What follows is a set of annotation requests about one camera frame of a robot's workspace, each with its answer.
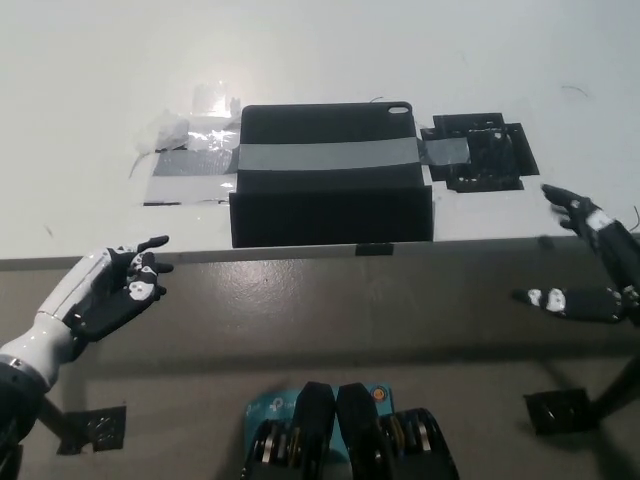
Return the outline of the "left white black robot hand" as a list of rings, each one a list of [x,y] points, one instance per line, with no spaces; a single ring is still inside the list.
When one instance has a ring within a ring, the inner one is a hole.
[[[167,235],[142,243],[104,247],[83,256],[37,309],[33,325],[1,347],[1,363],[49,391],[65,364],[141,315],[167,292],[159,277],[173,266],[154,250]]]

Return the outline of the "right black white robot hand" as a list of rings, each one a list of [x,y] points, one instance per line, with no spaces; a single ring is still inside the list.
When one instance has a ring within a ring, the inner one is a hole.
[[[562,218],[559,224],[581,238],[602,262],[611,287],[515,289],[511,298],[554,317],[582,322],[639,323],[639,242],[590,198],[543,184],[541,190]]]

